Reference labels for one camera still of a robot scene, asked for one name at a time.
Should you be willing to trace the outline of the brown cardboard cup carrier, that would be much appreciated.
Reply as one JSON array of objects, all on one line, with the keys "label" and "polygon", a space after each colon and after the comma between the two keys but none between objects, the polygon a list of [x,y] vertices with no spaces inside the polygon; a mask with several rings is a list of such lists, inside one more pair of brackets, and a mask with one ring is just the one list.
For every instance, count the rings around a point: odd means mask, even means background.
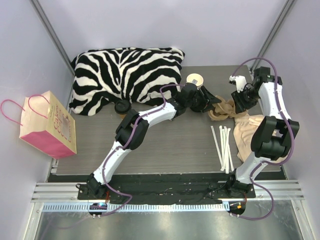
[{"label": "brown cardboard cup carrier", "polygon": [[233,99],[225,100],[223,97],[216,95],[221,100],[220,103],[214,103],[213,110],[208,112],[208,116],[212,121],[224,121],[228,118],[241,118],[248,116],[248,110],[236,113],[236,105]]}]

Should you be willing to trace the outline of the black plastic cup lid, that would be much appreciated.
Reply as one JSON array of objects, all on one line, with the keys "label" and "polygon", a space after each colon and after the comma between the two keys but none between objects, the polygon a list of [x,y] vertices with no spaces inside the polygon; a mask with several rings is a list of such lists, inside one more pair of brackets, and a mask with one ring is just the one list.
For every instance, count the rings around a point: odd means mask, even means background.
[{"label": "black plastic cup lid", "polygon": [[126,99],[121,99],[117,101],[114,105],[115,112],[120,115],[126,114],[129,110],[131,110],[131,108],[131,103]]}]

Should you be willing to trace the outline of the brown paper coffee cup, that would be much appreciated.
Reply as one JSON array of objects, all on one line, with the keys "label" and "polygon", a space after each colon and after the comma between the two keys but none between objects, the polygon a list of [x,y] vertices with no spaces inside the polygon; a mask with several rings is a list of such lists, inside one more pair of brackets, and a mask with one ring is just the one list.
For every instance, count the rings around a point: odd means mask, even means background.
[{"label": "brown paper coffee cup", "polygon": [[119,113],[118,115],[123,120],[126,117],[127,113],[126,112],[125,113]]}]

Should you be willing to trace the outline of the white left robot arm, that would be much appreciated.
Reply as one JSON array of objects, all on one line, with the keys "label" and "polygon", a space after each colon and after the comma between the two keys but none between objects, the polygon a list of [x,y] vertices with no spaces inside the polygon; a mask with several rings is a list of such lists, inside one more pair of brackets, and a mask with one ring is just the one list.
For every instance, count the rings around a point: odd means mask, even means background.
[{"label": "white left robot arm", "polygon": [[86,180],[88,192],[93,198],[102,199],[108,189],[107,184],[123,159],[143,142],[148,129],[163,121],[172,120],[190,108],[194,112],[205,113],[214,109],[214,104],[222,101],[204,86],[194,83],[181,85],[181,90],[163,104],[150,110],[137,112],[130,109],[117,127],[115,141],[101,165]]}]

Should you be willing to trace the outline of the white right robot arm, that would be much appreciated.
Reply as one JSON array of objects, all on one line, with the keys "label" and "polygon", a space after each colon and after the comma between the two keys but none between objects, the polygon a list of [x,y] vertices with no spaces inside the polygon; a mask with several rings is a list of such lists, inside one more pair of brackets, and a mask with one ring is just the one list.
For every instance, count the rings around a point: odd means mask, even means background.
[{"label": "white right robot arm", "polygon": [[250,83],[240,75],[230,76],[229,83],[236,86],[231,96],[237,114],[258,102],[262,104],[264,114],[251,138],[251,153],[227,179],[226,193],[236,198],[251,191],[254,179],[266,166],[275,166],[279,158],[290,156],[300,124],[288,114],[282,96],[282,79],[276,73],[271,74],[269,67],[255,69]]}]

